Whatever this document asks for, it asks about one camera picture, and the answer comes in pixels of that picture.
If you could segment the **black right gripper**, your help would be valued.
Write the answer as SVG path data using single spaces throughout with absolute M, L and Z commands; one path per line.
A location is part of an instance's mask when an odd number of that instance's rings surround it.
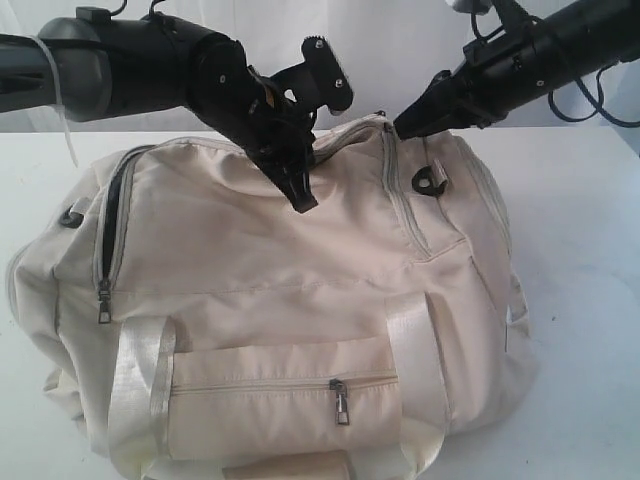
M 401 140 L 429 137 L 453 128 L 488 127 L 570 83 L 594 112 L 604 111 L 583 77 L 625 61 L 623 9 L 561 9 L 540 18 L 525 9 L 498 9 L 501 33 L 478 36 L 463 48 L 454 71 L 442 70 L 423 94 L 394 120 Z

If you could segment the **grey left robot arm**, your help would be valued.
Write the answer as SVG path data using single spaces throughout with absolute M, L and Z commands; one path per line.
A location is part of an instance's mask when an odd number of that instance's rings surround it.
M 152 11 L 117 20 L 80 7 L 35 37 L 1 38 L 1 108 L 51 106 L 75 122 L 184 108 L 241 147 L 298 212 L 316 205 L 312 132 L 325 99 L 317 60 L 273 76 L 242 44 Z

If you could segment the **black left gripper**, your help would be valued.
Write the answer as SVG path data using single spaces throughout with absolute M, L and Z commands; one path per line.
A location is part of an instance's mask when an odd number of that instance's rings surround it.
M 257 157 L 296 212 L 318 205 L 307 162 L 311 128 L 294 116 L 310 114 L 308 67 L 257 75 L 239 41 L 162 14 L 112 20 L 100 26 L 99 39 L 113 49 L 105 117 L 183 107 Z

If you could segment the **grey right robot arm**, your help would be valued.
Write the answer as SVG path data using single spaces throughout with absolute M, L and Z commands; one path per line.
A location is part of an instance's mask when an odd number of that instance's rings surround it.
M 639 4 L 636 1 L 575 1 L 541 19 L 516 1 L 455 1 L 453 9 L 472 18 L 495 10 L 499 27 L 474 34 L 455 70 L 439 72 L 424 93 L 394 121 L 401 139 L 428 137 L 446 130 L 486 128 L 539 98 L 548 99 L 558 118 L 556 90 L 575 84 L 593 112 L 622 128 L 583 82 L 589 74 L 639 58 Z

